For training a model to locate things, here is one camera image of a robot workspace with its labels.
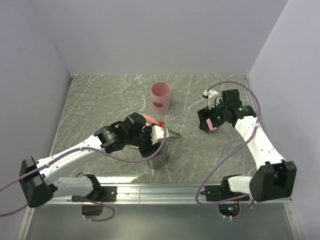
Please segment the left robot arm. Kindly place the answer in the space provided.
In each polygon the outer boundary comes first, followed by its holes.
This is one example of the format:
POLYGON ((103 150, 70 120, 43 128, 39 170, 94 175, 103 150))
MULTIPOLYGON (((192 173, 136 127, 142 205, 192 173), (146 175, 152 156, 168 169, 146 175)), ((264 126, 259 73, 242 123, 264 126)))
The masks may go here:
POLYGON ((138 147, 142 160, 148 161, 160 152, 168 136, 165 124, 147 125, 145 117, 134 112, 123 121, 103 126, 87 139, 53 156, 39 160, 28 157, 21 163, 18 180, 27 205, 37 208, 53 198, 66 196, 96 201, 102 187, 93 174, 80 178, 63 175, 100 154, 115 159, 113 153, 125 146, 138 147))

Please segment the metal tongs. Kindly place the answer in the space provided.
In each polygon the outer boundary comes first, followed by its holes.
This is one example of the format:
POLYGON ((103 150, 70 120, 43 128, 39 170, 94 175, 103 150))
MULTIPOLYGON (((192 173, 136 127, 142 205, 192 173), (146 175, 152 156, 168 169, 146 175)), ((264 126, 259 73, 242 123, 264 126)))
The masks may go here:
POLYGON ((168 129, 166 138, 169 140, 180 140, 181 139, 181 134, 178 132, 175 132, 173 130, 168 129))

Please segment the pink cylindrical container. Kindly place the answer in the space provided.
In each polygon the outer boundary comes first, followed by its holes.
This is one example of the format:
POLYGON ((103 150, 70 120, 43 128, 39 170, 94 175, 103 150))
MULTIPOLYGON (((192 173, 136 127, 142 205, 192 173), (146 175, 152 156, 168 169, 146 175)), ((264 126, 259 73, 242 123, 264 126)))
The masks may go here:
POLYGON ((165 114, 170 108, 171 87, 168 83, 159 81, 150 88, 151 107, 157 114, 165 114))

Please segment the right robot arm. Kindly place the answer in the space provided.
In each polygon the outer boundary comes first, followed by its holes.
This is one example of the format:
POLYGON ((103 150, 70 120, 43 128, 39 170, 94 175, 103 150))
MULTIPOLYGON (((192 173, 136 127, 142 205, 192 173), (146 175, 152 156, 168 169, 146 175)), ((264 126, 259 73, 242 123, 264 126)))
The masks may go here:
POLYGON ((297 167, 286 161, 275 149, 257 122, 258 116, 250 105, 243 105, 237 89, 222 93, 211 89, 203 93, 208 105, 198 110, 199 129, 208 133, 224 123, 230 123, 247 143, 254 159, 254 176, 228 175, 220 185, 206 185, 201 194, 208 202, 224 200, 247 201, 252 197, 256 202, 265 202, 292 195, 297 167))

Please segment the grey cylindrical container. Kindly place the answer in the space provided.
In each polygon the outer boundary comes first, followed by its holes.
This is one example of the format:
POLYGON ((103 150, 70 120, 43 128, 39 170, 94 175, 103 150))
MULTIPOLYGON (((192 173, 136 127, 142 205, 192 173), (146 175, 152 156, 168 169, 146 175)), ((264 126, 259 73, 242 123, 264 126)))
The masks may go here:
POLYGON ((167 162, 167 152, 168 145, 165 143, 156 156, 146 161, 146 165, 152 170, 162 168, 167 162))

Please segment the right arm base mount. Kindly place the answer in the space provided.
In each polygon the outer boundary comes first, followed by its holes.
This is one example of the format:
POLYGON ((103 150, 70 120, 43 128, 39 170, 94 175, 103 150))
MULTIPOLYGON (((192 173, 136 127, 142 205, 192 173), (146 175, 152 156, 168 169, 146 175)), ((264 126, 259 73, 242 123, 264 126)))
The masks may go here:
MULTIPOLYGON (((236 198, 243 195, 240 192, 232 192, 228 189, 227 186, 222 185, 206 185, 204 190, 200 192, 200 195, 205 196, 205 200, 207 202, 221 202, 226 199, 236 198)), ((228 217, 232 219, 233 217, 237 217, 240 214, 241 201, 249 201, 249 196, 244 196, 241 198, 237 198, 232 200, 233 203, 220 203, 217 205, 218 210, 223 218, 228 217)))

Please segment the pink round lid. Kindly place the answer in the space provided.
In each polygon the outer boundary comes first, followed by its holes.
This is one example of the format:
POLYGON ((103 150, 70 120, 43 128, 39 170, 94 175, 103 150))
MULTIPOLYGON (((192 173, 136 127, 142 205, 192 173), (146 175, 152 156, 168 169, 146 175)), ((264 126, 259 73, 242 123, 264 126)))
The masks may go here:
POLYGON ((215 130, 217 130, 217 127, 213 126, 212 121, 211 121, 210 118, 208 118, 206 120, 206 123, 207 123, 208 129, 209 129, 209 132, 214 132, 215 130))

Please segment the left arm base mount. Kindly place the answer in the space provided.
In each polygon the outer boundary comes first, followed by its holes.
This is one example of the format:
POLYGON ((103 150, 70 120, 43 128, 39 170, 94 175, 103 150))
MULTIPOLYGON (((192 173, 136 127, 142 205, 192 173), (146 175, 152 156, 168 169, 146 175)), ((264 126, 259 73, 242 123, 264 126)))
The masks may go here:
POLYGON ((114 203, 117 199, 116 186, 101 186, 94 189, 88 196, 73 195, 71 201, 73 203, 81 203, 81 213, 84 219, 92 222, 104 222, 112 219, 115 216, 115 209, 108 205, 114 203), (103 213, 103 210, 111 210, 111 215, 107 218, 98 219, 103 213))

